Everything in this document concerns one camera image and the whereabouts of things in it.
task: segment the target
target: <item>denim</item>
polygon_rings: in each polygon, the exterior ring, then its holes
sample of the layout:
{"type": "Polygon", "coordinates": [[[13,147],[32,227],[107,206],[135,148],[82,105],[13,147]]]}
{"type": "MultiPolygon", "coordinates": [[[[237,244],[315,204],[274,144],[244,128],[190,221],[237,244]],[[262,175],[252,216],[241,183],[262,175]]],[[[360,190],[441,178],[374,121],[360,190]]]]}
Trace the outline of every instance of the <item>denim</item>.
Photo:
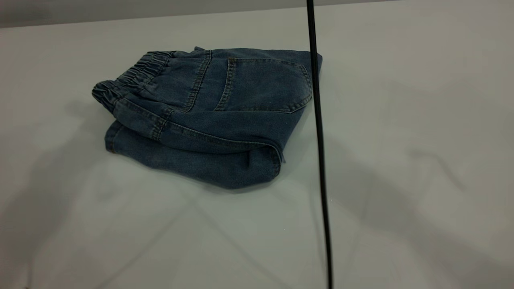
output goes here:
{"type": "Polygon", "coordinates": [[[116,118],[105,135],[108,151],[235,189],[280,172],[312,98],[310,75],[309,52],[152,51],[98,83],[93,96],[116,118]]]}

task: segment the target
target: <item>seam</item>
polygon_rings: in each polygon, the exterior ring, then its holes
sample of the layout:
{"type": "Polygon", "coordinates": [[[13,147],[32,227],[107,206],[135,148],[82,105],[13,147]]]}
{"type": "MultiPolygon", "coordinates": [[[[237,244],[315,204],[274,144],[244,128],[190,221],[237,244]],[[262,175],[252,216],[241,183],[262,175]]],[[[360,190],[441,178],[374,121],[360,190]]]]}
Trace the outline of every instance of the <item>seam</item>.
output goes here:
{"type": "Polygon", "coordinates": [[[189,94],[188,101],[186,103],[186,107],[182,110],[184,113],[190,111],[194,103],[196,102],[196,97],[198,96],[198,92],[200,91],[201,85],[204,81],[205,73],[209,64],[211,64],[212,60],[212,50],[206,50],[204,61],[202,62],[200,69],[198,70],[198,75],[193,83],[193,88],[191,89],[191,93],[189,94]]]}
{"type": "Polygon", "coordinates": [[[162,125],[160,126],[160,129],[159,129],[159,132],[157,133],[157,141],[160,142],[160,135],[162,133],[162,130],[164,129],[164,127],[166,126],[166,123],[168,123],[168,120],[170,119],[171,117],[171,114],[174,112],[173,108],[169,107],[168,110],[170,111],[169,113],[167,113],[167,116],[166,116],[166,119],[164,120],[164,122],[162,123],[162,125]]]}
{"type": "Polygon", "coordinates": [[[113,138],[111,139],[110,141],[110,144],[109,146],[111,147],[111,152],[113,154],[116,154],[117,152],[114,150],[114,140],[116,139],[116,136],[118,135],[118,133],[123,129],[123,126],[121,125],[120,128],[114,133],[114,136],[113,138]]]}
{"type": "Polygon", "coordinates": [[[218,104],[214,108],[214,111],[223,111],[225,109],[225,105],[227,104],[230,94],[232,93],[232,86],[234,82],[234,70],[235,70],[236,58],[228,59],[228,68],[227,68],[227,81],[225,82],[225,88],[223,89],[223,94],[219,99],[218,104]]]}
{"type": "MultiPolygon", "coordinates": [[[[155,121],[160,123],[159,129],[158,129],[159,137],[160,137],[160,133],[162,133],[162,131],[163,131],[164,126],[166,124],[170,124],[170,125],[172,125],[171,129],[177,131],[180,134],[183,134],[183,135],[186,135],[186,136],[191,136],[191,137],[197,137],[197,138],[199,138],[199,139],[201,139],[201,140],[203,140],[205,142],[209,142],[209,143],[212,143],[214,145],[218,145],[218,146],[222,146],[222,147],[238,146],[238,148],[249,148],[249,149],[251,147],[250,145],[268,146],[268,147],[274,148],[275,151],[277,152],[277,154],[280,155],[278,147],[273,145],[273,144],[269,144],[269,143],[265,143],[265,142],[258,142],[258,141],[232,140],[232,139],[226,139],[226,138],[222,138],[222,137],[206,134],[206,133],[203,133],[203,132],[199,132],[197,130],[190,129],[188,127],[180,125],[178,123],[174,123],[172,121],[169,121],[169,117],[168,117],[168,119],[164,119],[164,118],[154,114],[153,112],[148,111],[147,109],[139,106],[138,104],[135,104],[135,103],[131,102],[130,100],[128,100],[126,98],[125,98],[125,101],[128,102],[129,105],[133,105],[137,110],[141,110],[140,112],[148,114],[147,115],[148,117],[155,118],[155,121]]],[[[140,113],[140,112],[136,111],[135,109],[132,109],[132,111],[135,112],[135,113],[140,113]]],[[[153,129],[153,131],[155,132],[155,135],[157,135],[156,128],[157,127],[154,126],[154,129],[153,129]]]]}

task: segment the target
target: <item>gray wall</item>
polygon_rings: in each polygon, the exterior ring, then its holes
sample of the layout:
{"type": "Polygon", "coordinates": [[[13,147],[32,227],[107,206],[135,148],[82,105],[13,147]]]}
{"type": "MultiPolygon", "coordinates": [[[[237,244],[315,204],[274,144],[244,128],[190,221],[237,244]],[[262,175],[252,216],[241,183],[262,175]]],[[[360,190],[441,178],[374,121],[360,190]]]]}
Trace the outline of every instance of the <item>gray wall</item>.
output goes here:
{"type": "MultiPolygon", "coordinates": [[[[315,0],[315,3],[333,5],[371,1],[315,0]]],[[[305,0],[0,0],[0,27],[304,6],[305,0]]]]}

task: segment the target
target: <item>wrinkled fabric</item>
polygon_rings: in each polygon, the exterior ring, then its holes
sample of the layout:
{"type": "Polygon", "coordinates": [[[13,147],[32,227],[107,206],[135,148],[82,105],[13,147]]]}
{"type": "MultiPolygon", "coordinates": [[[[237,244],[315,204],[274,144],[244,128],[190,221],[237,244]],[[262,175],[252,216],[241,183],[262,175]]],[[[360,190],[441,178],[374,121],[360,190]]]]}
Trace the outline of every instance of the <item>wrinkled fabric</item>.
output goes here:
{"type": "Polygon", "coordinates": [[[116,118],[110,152],[234,189],[278,175],[310,75],[309,52],[153,51],[93,96],[116,118]]]}

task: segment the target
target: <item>pocket stitching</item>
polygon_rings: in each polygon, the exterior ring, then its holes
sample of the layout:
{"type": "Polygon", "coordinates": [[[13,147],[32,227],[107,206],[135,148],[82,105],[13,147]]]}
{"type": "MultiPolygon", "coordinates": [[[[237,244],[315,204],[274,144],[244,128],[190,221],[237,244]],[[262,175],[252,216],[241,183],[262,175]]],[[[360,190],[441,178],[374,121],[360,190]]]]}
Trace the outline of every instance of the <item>pocket stitching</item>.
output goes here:
{"type": "MultiPolygon", "coordinates": [[[[285,60],[281,60],[281,59],[273,59],[273,58],[258,58],[258,59],[229,58],[229,64],[228,64],[228,69],[227,69],[227,81],[225,83],[225,88],[223,90],[222,96],[221,96],[216,108],[214,109],[214,111],[225,110],[225,106],[228,103],[228,100],[230,99],[230,95],[232,93],[232,87],[233,87],[235,64],[236,64],[237,60],[242,60],[242,61],[246,61],[246,62],[250,62],[250,61],[251,62],[275,62],[275,63],[278,62],[278,63],[284,63],[284,64],[288,64],[291,66],[295,66],[302,71],[303,76],[305,78],[305,82],[306,82],[307,86],[309,87],[309,91],[312,91],[312,89],[313,89],[312,85],[310,83],[310,77],[308,75],[307,69],[305,68],[305,66],[303,66],[301,64],[298,64],[295,62],[290,62],[290,61],[285,61],[285,60]]],[[[280,109],[275,108],[275,107],[252,106],[252,107],[239,107],[237,109],[237,111],[267,111],[267,112],[278,112],[278,113],[293,113],[293,112],[305,107],[309,103],[311,98],[312,98],[312,92],[309,93],[309,95],[307,95],[306,97],[302,98],[300,101],[293,102],[293,103],[286,105],[280,109]]]]}
{"type": "Polygon", "coordinates": [[[214,111],[223,111],[225,110],[225,105],[228,103],[230,95],[232,93],[232,84],[234,80],[234,71],[235,71],[235,63],[236,58],[228,59],[228,68],[227,68],[227,80],[225,82],[225,88],[223,89],[223,93],[221,98],[219,99],[218,104],[214,108],[214,111]]]}

